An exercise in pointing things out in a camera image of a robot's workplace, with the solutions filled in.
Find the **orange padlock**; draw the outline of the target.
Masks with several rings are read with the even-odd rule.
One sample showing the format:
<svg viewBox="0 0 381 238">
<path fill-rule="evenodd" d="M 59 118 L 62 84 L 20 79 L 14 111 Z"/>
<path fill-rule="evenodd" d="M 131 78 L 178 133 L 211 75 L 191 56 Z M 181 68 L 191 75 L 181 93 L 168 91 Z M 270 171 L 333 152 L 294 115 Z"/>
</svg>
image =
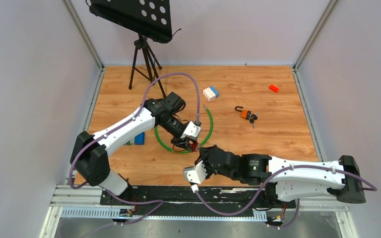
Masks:
<svg viewBox="0 0 381 238">
<path fill-rule="evenodd" d="M 246 120 L 249 120 L 251 118 L 252 112 L 249 110 L 245 110 L 244 107 L 241 106 L 235 106 L 235 110 L 237 112 L 240 112 L 240 117 Z"/>
</svg>

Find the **red cable lock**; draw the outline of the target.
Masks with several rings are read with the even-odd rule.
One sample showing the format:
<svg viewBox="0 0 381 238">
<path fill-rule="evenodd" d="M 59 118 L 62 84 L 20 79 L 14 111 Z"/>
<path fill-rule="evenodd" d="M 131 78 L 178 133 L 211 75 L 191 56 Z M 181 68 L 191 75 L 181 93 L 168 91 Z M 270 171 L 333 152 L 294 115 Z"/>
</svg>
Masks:
<svg viewBox="0 0 381 238">
<path fill-rule="evenodd" d="M 200 145 L 197 142 L 183 142 L 183 143 L 178 143 L 174 144 L 172 146 L 172 150 L 176 153 L 192 153 L 192 152 L 197 152 L 200 148 Z"/>
</svg>

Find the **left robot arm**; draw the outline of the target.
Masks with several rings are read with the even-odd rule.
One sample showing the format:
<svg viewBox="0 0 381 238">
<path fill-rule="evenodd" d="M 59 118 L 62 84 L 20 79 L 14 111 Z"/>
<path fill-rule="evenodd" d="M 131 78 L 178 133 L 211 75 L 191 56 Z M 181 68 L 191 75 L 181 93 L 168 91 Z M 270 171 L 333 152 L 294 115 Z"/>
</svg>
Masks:
<svg viewBox="0 0 381 238">
<path fill-rule="evenodd" d="M 164 99 L 145 100 L 142 108 L 107 129 L 94 134 L 80 133 L 73 148 L 71 165 L 90 186 L 109 190 L 120 205 L 128 204 L 132 199 L 129 183 L 110 169 L 109 157 L 137 135 L 156 126 L 172 135 L 174 146 L 189 152 L 197 151 L 201 124 L 183 123 L 175 116 L 185 105 L 185 101 L 172 92 Z"/>
</svg>

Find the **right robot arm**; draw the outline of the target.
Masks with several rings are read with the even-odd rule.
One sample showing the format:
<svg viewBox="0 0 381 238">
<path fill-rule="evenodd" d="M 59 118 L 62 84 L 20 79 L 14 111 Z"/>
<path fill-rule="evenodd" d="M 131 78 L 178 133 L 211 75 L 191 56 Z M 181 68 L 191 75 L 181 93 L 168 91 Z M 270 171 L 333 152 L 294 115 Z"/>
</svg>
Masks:
<svg viewBox="0 0 381 238">
<path fill-rule="evenodd" d="M 211 175 L 250 186 L 265 184 L 263 199 L 270 207 L 317 196 L 334 196 L 337 201 L 350 204 L 366 202 L 359 167 L 349 155 L 336 161 L 306 162 L 263 154 L 236 155 L 212 146 L 200 148 L 194 164 L 197 184 Z"/>
</svg>

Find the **black-headed key bunch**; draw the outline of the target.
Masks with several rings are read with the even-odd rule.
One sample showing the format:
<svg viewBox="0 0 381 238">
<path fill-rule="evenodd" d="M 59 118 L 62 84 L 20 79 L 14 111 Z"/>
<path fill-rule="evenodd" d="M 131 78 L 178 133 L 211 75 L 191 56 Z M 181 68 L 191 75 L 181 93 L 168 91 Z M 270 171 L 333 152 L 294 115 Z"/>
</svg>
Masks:
<svg viewBox="0 0 381 238">
<path fill-rule="evenodd" d="M 257 119 L 258 119 L 258 113 L 250 115 L 249 122 L 252 125 L 253 129 L 255 129 L 254 123 Z"/>
</svg>

